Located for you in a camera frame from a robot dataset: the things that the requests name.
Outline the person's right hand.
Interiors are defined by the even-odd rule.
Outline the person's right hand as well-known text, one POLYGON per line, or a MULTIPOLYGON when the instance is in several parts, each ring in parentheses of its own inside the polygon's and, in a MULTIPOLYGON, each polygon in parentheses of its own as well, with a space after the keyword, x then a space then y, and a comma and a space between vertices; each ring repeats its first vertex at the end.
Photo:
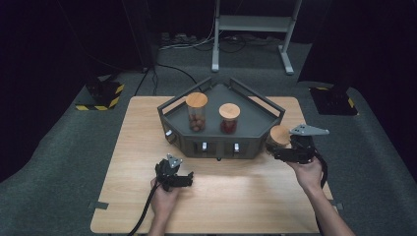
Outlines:
POLYGON ((288 165, 294 170, 299 185, 307 195, 322 189, 322 165, 316 157, 306 164, 288 162, 288 165))

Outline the jar with wooden lid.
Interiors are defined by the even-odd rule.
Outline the jar with wooden lid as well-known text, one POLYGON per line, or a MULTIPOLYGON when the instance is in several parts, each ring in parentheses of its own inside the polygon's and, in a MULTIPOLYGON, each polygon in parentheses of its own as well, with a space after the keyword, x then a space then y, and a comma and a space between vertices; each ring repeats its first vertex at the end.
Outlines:
POLYGON ((188 120, 190 114, 202 114, 206 117, 207 96, 202 92, 192 92, 186 97, 188 120))

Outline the pile of brown round nuts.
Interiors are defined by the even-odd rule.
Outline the pile of brown round nuts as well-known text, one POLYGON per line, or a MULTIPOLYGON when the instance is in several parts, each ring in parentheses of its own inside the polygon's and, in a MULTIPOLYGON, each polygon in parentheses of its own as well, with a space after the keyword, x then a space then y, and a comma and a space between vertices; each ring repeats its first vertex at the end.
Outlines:
POLYGON ((189 127, 194 132, 202 131, 206 127, 206 117, 202 114, 190 114, 189 127))

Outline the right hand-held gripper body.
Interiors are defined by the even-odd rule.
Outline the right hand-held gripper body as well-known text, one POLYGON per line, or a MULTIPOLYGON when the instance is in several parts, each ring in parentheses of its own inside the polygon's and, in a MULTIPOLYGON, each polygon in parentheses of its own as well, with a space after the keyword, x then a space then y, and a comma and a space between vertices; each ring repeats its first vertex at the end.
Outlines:
POLYGON ((307 124, 300 124, 289 131, 291 143, 290 162, 309 163, 314 157, 321 158, 313 141, 314 136, 329 134, 328 129, 321 129, 307 124))

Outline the power strip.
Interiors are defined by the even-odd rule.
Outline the power strip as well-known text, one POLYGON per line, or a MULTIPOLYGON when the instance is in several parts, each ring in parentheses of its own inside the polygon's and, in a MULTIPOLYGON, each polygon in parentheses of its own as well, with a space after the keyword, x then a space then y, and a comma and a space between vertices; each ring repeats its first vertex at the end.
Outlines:
POLYGON ((197 42, 197 39, 194 36, 187 36, 184 33, 171 34, 169 32, 164 32, 161 35, 161 46, 188 46, 197 42))

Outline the person's left hand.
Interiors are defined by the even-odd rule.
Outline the person's left hand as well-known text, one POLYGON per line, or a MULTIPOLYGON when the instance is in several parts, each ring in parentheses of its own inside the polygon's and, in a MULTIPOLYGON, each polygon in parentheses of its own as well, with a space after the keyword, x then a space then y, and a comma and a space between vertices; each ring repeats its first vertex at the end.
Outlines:
POLYGON ((151 200, 154 215, 158 218, 168 218, 176 206, 180 188, 171 188, 165 191, 156 179, 152 179, 150 184, 155 187, 151 200))

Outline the black yellow striped base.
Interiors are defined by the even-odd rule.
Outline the black yellow striped base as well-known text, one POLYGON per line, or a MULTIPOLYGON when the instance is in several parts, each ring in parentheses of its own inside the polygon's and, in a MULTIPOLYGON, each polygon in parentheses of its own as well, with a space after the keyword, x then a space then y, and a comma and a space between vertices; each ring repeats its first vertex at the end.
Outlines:
POLYGON ((75 107, 80 111, 113 109, 118 103, 124 86, 118 82, 97 82, 85 85, 75 99, 75 107))
POLYGON ((358 110, 345 91, 333 88, 310 88, 318 112, 322 115, 356 116, 358 110))

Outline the glass jar with red contents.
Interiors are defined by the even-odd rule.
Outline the glass jar with red contents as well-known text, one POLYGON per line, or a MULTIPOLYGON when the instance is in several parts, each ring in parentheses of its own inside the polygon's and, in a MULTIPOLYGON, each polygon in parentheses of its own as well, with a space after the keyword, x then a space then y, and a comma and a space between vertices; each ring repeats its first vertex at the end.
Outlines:
POLYGON ((234 103, 224 103, 219 107, 218 112, 221 117, 221 122, 223 120, 236 120, 238 124, 238 118, 241 113, 238 105, 234 103))

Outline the pile of red dried fruits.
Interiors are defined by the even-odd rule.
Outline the pile of red dried fruits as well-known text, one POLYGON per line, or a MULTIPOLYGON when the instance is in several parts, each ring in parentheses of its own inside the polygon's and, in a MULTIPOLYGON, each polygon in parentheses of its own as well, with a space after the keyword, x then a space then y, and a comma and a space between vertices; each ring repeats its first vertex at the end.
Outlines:
POLYGON ((237 121, 236 120, 223 120, 220 123, 220 130, 224 134, 233 134, 237 129, 237 121))

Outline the dark grey corner rack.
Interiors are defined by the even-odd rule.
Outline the dark grey corner rack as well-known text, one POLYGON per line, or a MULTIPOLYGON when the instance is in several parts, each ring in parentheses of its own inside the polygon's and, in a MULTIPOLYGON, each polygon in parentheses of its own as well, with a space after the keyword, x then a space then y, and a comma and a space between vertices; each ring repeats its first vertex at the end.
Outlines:
POLYGON ((203 158, 253 158, 263 148, 269 130, 281 123, 285 109, 252 90, 241 82, 231 79, 226 84, 205 79, 157 107, 162 129, 173 134, 165 139, 177 146, 188 157, 203 158), (188 124, 188 107, 185 98, 192 92, 202 92, 208 97, 206 105, 206 128, 194 132, 188 124), (218 109, 224 103, 240 107, 237 129, 233 134, 220 131, 221 117, 218 109), (208 150, 202 151, 202 143, 208 150), (240 151, 234 152, 233 145, 240 151))

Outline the grey metal stand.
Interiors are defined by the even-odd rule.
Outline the grey metal stand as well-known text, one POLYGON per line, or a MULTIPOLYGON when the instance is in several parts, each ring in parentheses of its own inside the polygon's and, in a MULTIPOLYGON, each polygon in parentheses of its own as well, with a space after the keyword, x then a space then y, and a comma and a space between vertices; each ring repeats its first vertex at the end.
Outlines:
POLYGON ((296 0, 292 15, 289 17, 267 17, 267 16, 239 16, 221 15, 221 0, 215 0, 214 8, 214 37, 211 58, 211 70, 219 70, 219 35, 222 31, 261 31, 261 32, 282 32, 285 38, 277 46, 285 73, 293 75, 294 69, 290 62, 287 49, 297 23, 298 14, 303 0, 296 0))

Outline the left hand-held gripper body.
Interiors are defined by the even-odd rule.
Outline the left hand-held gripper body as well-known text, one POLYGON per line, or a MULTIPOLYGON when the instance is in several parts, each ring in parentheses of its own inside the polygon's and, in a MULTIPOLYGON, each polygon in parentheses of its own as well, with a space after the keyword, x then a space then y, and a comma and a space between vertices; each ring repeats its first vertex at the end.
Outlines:
POLYGON ((177 179, 177 172, 180 168, 182 159, 179 159, 172 154, 168 153, 165 158, 164 173, 156 175, 156 180, 162 185, 164 191, 168 192, 177 179))

